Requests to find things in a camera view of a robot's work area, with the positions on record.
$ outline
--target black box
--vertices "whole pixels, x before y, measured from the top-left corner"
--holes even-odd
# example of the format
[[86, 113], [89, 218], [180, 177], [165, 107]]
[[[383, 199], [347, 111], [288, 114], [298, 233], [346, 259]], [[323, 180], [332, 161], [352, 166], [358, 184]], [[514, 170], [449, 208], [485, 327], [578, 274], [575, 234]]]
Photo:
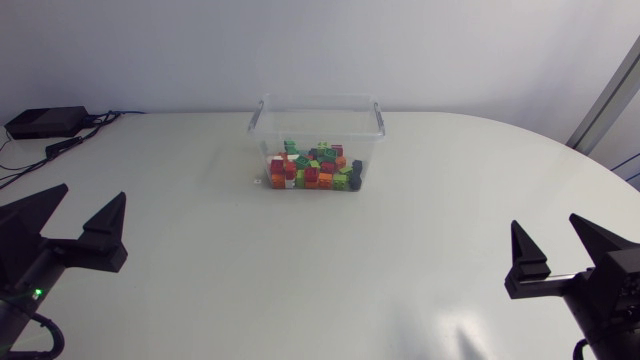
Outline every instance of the black box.
[[84, 106], [29, 109], [9, 121], [5, 128], [14, 139], [72, 137], [89, 115]]

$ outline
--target metal frame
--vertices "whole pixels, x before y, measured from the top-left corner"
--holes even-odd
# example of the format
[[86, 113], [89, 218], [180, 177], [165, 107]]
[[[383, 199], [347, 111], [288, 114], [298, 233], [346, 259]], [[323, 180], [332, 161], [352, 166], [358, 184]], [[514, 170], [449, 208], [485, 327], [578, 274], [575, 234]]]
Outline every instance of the metal frame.
[[588, 155], [640, 89], [640, 36], [567, 146]]

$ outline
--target green block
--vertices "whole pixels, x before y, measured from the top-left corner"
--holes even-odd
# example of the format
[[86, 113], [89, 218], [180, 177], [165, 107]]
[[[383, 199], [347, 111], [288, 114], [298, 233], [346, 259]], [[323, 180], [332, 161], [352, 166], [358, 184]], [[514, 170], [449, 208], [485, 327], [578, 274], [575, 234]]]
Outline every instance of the green block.
[[311, 163], [311, 160], [309, 160], [309, 158], [304, 156], [298, 156], [298, 158], [296, 159], [296, 168], [298, 170], [303, 170], [304, 168], [309, 166], [310, 163]]
[[318, 143], [318, 156], [324, 156], [324, 151], [329, 148], [329, 143], [321, 141]]
[[333, 189], [344, 190], [347, 188], [347, 175], [336, 174], [333, 175]]
[[296, 172], [296, 187], [304, 188], [304, 170]]
[[298, 154], [298, 149], [296, 149], [295, 145], [292, 146], [285, 146], [284, 150], [287, 152], [287, 154], [289, 155], [297, 155]]
[[338, 157], [338, 152], [333, 149], [325, 149], [324, 157], [332, 159], [331, 162], [336, 162], [336, 157]]
[[353, 174], [353, 168], [351, 166], [345, 166], [342, 169], [338, 170], [338, 172], [342, 175], [351, 176], [351, 174]]
[[319, 161], [320, 163], [323, 163], [323, 162], [331, 162], [331, 163], [335, 163], [335, 162], [336, 162], [336, 159], [335, 159], [335, 158], [333, 158], [333, 159], [332, 159], [332, 158], [330, 158], [330, 157], [328, 157], [328, 156], [320, 156], [320, 157], [318, 157], [318, 161]]

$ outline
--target white table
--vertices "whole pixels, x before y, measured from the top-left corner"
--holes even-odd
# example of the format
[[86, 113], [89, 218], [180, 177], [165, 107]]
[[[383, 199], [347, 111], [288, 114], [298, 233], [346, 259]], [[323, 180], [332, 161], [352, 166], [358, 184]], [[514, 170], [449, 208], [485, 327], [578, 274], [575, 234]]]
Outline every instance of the white table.
[[[128, 115], [0, 191], [5, 204], [67, 183], [43, 230], [63, 238], [127, 193], [122, 271], [67, 270], [39, 309], [64, 331], [62, 358], [570, 358], [582, 334], [562, 299], [504, 289], [510, 222], [553, 273], [582, 271], [569, 214], [640, 241], [638, 192], [510, 125], [383, 115], [357, 193], [254, 184], [249, 113]], [[13, 142], [0, 163], [51, 142]], [[50, 344], [35, 325], [23, 335], [16, 349]]]

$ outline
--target clear plastic bin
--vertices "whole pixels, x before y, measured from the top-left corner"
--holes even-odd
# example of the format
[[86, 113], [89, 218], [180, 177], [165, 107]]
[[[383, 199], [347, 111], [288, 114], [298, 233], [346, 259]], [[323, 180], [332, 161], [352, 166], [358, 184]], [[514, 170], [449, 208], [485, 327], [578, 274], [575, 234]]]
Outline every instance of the clear plastic bin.
[[342, 191], [360, 190], [374, 146], [385, 135], [378, 103], [360, 94], [266, 94], [248, 132], [274, 188]]

